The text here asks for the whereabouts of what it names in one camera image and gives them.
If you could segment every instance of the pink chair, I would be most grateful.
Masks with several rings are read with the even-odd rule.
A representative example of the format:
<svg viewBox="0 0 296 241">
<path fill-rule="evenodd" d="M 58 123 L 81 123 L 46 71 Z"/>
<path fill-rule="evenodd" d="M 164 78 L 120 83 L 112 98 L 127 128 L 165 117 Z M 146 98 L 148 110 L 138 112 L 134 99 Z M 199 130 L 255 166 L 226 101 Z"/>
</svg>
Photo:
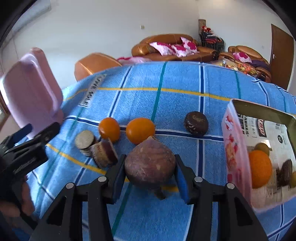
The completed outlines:
<svg viewBox="0 0 296 241">
<path fill-rule="evenodd" d="M 62 91 L 39 48 L 31 49 L 2 76 L 0 91 L 19 127 L 32 124 L 29 138 L 53 122 L 63 121 Z"/>
</svg>

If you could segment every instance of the orange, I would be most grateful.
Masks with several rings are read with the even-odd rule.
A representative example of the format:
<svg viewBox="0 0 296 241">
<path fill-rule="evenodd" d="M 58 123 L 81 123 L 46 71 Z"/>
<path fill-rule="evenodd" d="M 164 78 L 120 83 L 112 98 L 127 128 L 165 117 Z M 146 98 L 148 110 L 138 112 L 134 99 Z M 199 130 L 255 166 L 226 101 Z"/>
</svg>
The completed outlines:
<svg viewBox="0 0 296 241">
<path fill-rule="evenodd" d="M 107 117 L 100 122 L 99 133 L 103 139 L 110 138 L 111 142 L 114 143 L 119 139 L 120 126 L 114 118 Z"/>
<path fill-rule="evenodd" d="M 266 185 L 272 174 L 272 164 L 268 155 L 261 150 L 254 150 L 249 153 L 249 160 L 253 188 Z"/>
<path fill-rule="evenodd" d="M 135 145 L 155 134 L 154 123 L 147 118 L 136 118 L 126 126 L 126 136 Z"/>
</svg>

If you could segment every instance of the yellow stripe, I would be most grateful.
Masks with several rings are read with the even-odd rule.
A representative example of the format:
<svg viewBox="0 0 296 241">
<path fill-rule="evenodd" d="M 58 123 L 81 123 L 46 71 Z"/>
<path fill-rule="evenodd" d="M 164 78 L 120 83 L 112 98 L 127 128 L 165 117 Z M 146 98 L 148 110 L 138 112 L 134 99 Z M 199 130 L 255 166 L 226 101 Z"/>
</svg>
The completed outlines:
<svg viewBox="0 0 296 241">
<path fill-rule="evenodd" d="M 106 90 L 106 91 L 157 91 L 157 88 L 104 88 L 99 87 L 98 90 Z M 180 94 L 189 94 L 189 95 L 198 95 L 198 96 L 204 96 L 204 97 L 210 97 L 213 99 L 218 100 L 224 100 L 224 101 L 230 101 L 230 98 L 213 95 L 209 93 L 200 93 L 196 91 L 185 91 L 185 90 L 176 90 L 176 89 L 168 89 L 168 88 L 161 88 L 161 91 L 164 92 L 172 92 L 172 93 L 180 93 Z"/>
<path fill-rule="evenodd" d="M 157 88 L 105 88 L 105 87 L 99 87 L 98 90 L 108 90 L 108 91 L 157 91 Z"/>
<path fill-rule="evenodd" d="M 47 146 L 48 146 L 50 149 L 52 149 L 53 151 L 55 151 L 55 152 L 57 152 L 57 153 L 59 152 L 58 149 L 56 149 L 54 146 L 52 146 L 52 145 L 50 145 L 50 144 L 48 144 L 48 143 L 47 143 Z M 59 152 L 59 154 L 60 154 L 62 157 L 65 157 L 65 158 L 68 159 L 69 161 L 74 162 L 75 164 L 77 164 L 77 165 L 79 165 L 79 166 L 81 166 L 81 167 L 84 167 L 84 168 L 86 168 L 86 169 L 89 169 L 89 170 L 91 170 L 91 171 L 93 171 L 93 172 L 100 173 L 100 174 L 102 174 L 102 175 L 105 175 L 105 174 L 106 174 L 106 171 L 104 171 L 104 170 L 102 170 L 102 169 L 99 169 L 99 168 L 97 168 L 97 167 L 93 167 L 93 166 L 90 166 L 90 165 L 86 165 L 86 164 L 84 164 L 83 162 L 80 162 L 80 161 L 76 160 L 75 158 L 71 157 L 70 155 L 68 155 L 68 154 L 66 154 L 66 153 Z"/>
<path fill-rule="evenodd" d="M 68 159 L 71 162 L 74 162 L 75 164 L 84 167 L 86 169 L 89 169 L 93 172 L 97 172 L 99 174 L 105 175 L 106 171 L 99 169 L 98 167 L 93 167 L 90 165 L 86 165 L 83 162 L 80 162 L 78 160 L 76 160 L 75 158 L 71 157 L 70 155 L 63 153 L 63 152 L 59 152 L 59 150 L 57 148 L 55 148 L 54 146 L 50 145 L 49 143 L 46 144 L 50 149 L 52 149 L 54 152 L 58 153 L 59 155 L 61 155 L 62 157 L 65 157 L 66 159 Z M 170 191 L 170 192 L 178 192 L 178 188 L 176 186 L 162 186 L 161 187 L 162 190 L 166 190 L 166 191 Z"/>
<path fill-rule="evenodd" d="M 179 192 L 179 189 L 177 186 L 162 186 L 161 190 L 169 191 L 169 192 Z"/>
<path fill-rule="evenodd" d="M 72 96 L 70 96 L 70 97 L 64 99 L 63 101 L 65 101 L 65 100 L 69 100 L 69 99 L 72 99 L 75 95 L 77 95 L 77 94 L 79 94 L 79 93 L 81 93 L 81 92 L 85 92 L 85 91 L 87 91 L 87 89 L 79 90 L 79 91 L 77 91 L 74 95 L 72 95 Z"/>
</svg>

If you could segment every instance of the stacked coin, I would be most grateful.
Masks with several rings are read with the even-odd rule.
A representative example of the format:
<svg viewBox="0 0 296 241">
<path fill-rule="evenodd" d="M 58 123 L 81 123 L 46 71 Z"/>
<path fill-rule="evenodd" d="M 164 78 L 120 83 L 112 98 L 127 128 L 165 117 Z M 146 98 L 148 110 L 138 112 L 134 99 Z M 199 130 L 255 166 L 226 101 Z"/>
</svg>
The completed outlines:
<svg viewBox="0 0 296 241">
<path fill-rule="evenodd" d="M 80 132 L 75 138 L 75 146 L 80 152 L 88 157 L 92 157 L 90 146 L 96 144 L 98 141 L 94 137 L 93 133 L 89 130 Z"/>
</svg>

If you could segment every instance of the pink pillow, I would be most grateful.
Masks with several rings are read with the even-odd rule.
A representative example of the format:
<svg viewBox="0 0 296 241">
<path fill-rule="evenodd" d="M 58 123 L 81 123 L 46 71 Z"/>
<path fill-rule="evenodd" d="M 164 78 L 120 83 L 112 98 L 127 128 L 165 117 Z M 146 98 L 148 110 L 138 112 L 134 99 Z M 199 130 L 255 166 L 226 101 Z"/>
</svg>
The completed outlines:
<svg viewBox="0 0 296 241">
<path fill-rule="evenodd" d="M 122 66 L 129 65 L 129 64 L 139 64 L 144 62 L 150 62 L 151 59 L 143 58 L 143 57 L 120 57 L 117 59 L 119 63 L 121 63 Z"/>
<path fill-rule="evenodd" d="M 194 54 L 191 50 L 186 49 L 183 45 L 180 44 L 173 44 L 171 45 L 171 47 L 173 50 L 175 50 L 177 57 L 186 57 Z"/>
<path fill-rule="evenodd" d="M 175 50 L 173 50 L 169 44 L 161 43 L 161 42 L 153 42 L 153 43 L 150 43 L 150 46 L 158 50 L 162 56 L 175 55 Z"/>
<path fill-rule="evenodd" d="M 186 38 L 181 37 L 183 45 L 186 49 L 189 49 L 193 53 L 197 53 L 196 44 Z"/>
<path fill-rule="evenodd" d="M 252 62 L 252 60 L 250 59 L 250 57 L 247 54 L 243 53 L 243 52 L 232 53 L 232 54 L 233 54 L 233 56 L 234 56 L 234 58 L 236 60 L 240 60 L 241 62 L 244 62 L 244 63 L 245 62 L 249 62 L 249 63 Z"/>
</svg>

